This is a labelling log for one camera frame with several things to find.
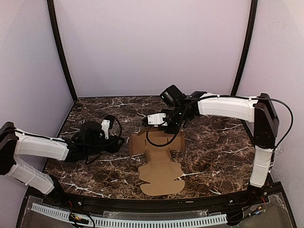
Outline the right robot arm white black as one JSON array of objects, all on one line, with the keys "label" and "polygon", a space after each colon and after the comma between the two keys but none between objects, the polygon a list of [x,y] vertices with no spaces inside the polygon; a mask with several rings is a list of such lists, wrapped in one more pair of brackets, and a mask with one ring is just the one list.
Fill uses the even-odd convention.
[{"label": "right robot arm white black", "polygon": [[161,112],[161,124],[165,133],[177,136],[180,128],[196,116],[223,116],[253,124],[252,144],[255,156],[252,174],[242,201],[232,205],[253,206],[264,192],[268,173],[274,163],[274,154],[280,144],[277,141],[279,118],[273,103],[284,102],[270,98],[266,93],[259,96],[216,95],[203,91],[186,96],[175,85],[166,88],[161,99],[168,109]]}]

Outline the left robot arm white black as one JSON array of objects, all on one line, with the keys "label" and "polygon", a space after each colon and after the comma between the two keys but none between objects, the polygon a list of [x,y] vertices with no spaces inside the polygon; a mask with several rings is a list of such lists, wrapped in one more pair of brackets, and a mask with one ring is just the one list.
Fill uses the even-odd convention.
[{"label": "left robot arm white black", "polygon": [[51,138],[17,129],[6,122],[0,129],[0,173],[11,176],[27,186],[39,190],[57,207],[63,207],[68,199],[56,177],[38,171],[20,156],[31,155],[63,162],[85,161],[101,152],[116,153],[125,140],[121,135],[110,135],[113,123],[87,122],[71,139]]}]

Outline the brown cardboard box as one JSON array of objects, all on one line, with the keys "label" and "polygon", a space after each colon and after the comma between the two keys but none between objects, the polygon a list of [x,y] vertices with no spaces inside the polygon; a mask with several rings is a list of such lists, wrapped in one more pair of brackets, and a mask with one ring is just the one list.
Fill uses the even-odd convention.
[{"label": "brown cardboard box", "polygon": [[165,147],[155,147],[146,139],[147,130],[132,134],[129,141],[131,156],[145,154],[147,164],[138,168],[139,179],[145,183],[140,186],[148,196],[175,194],[185,187],[181,164],[171,160],[171,152],[185,150],[185,134],[180,131],[174,141]]}]

